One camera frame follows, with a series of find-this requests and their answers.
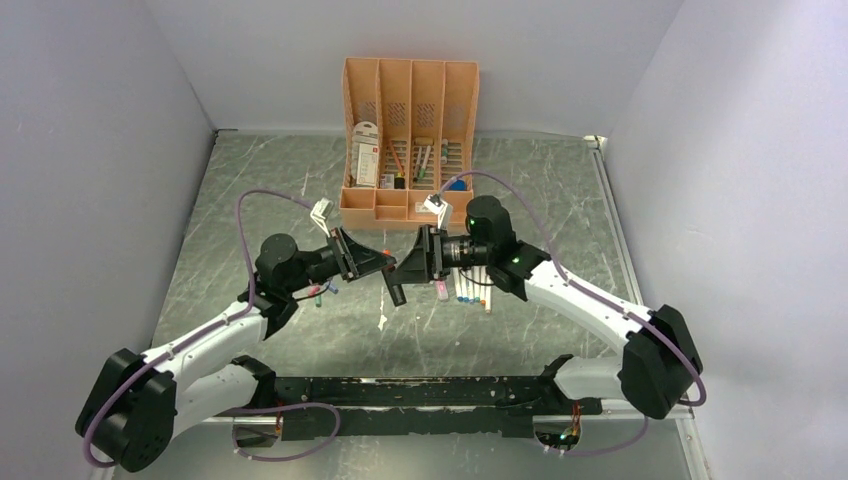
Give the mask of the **orange black highlighter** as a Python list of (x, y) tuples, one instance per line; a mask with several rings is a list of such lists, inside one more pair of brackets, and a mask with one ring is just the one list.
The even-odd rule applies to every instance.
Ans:
[(407, 303), (406, 295), (400, 284), (387, 283), (386, 286), (390, 299), (395, 307), (400, 307)]

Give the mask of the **pink highlighter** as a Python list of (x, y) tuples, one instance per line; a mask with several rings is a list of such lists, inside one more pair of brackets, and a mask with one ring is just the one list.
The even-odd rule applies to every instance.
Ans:
[(445, 281), (437, 281), (436, 286), (439, 300), (442, 302), (448, 302), (451, 296), (447, 283)]

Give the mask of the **white pen green cap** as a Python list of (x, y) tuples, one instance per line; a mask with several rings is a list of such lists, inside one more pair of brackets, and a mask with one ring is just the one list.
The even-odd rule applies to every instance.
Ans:
[(452, 271), (452, 276), (453, 276), (454, 289), (455, 289), (457, 301), (462, 303), (464, 301), (464, 294), (463, 294), (463, 290), (462, 290), (461, 276), (460, 276), (460, 274), (458, 273), (457, 270)]

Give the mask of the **white pen blue cap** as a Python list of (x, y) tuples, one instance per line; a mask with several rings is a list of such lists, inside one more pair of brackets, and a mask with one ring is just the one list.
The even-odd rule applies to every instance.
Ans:
[(471, 273), (470, 273), (470, 277), (471, 277), (471, 282), (472, 282), (471, 289), (472, 289), (472, 293), (473, 293), (473, 302), (478, 303), (479, 300), (480, 300), (480, 294), (479, 294), (479, 285), (478, 285), (479, 277), (478, 277), (478, 268), (477, 267), (472, 268)]

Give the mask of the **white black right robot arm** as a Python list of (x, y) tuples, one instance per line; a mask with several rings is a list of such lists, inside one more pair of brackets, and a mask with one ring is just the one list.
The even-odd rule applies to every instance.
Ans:
[(480, 267), (498, 290), (571, 319), (614, 353), (554, 367), (539, 389), (548, 412), (565, 413), (584, 398), (616, 399), (663, 419), (675, 406), (691, 405), (686, 393), (703, 385), (703, 363), (679, 310), (632, 303), (566, 270), (550, 253), (517, 238), (510, 213), (493, 196), (469, 202), (465, 227), (464, 235), (420, 227), (407, 256), (384, 271), (395, 305), (405, 303), (406, 285)]

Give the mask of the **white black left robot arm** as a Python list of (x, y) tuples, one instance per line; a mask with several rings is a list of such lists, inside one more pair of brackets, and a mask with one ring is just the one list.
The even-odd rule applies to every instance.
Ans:
[(137, 472), (185, 430), (221, 413), (261, 416), (289, 410), (276, 374), (244, 355), (280, 331), (297, 312), (296, 293), (333, 278), (353, 281), (390, 271), (390, 254), (331, 230), (325, 246), (302, 250), (275, 234), (248, 261), (248, 287), (213, 319), (176, 340), (135, 353), (121, 349), (104, 363), (75, 424), (94, 467)]

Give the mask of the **white packaged item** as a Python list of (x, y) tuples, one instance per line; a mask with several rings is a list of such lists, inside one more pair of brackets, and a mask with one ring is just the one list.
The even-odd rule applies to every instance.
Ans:
[(379, 177), (379, 130), (375, 123), (362, 121), (353, 128), (351, 176), (354, 187), (375, 188)]

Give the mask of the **orange plastic desk organizer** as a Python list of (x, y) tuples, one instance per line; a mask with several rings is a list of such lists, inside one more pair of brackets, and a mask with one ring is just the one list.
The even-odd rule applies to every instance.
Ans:
[[(480, 69), (472, 61), (349, 57), (344, 62), (346, 162), (340, 216), (353, 230), (414, 230), (435, 224), (414, 204), (434, 193), (453, 206), (450, 228), (459, 229), (473, 197), (450, 191), (451, 178), (472, 166)], [(379, 177), (375, 188), (354, 187), (353, 128), (377, 125)]]

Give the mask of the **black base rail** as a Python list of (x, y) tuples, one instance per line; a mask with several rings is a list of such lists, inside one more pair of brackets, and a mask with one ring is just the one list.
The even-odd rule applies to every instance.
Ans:
[(531, 438), (543, 416), (598, 415), (600, 400), (571, 400), (541, 376), (279, 377), (258, 404), (232, 413), (282, 424), (285, 440), (340, 436), (493, 433)]

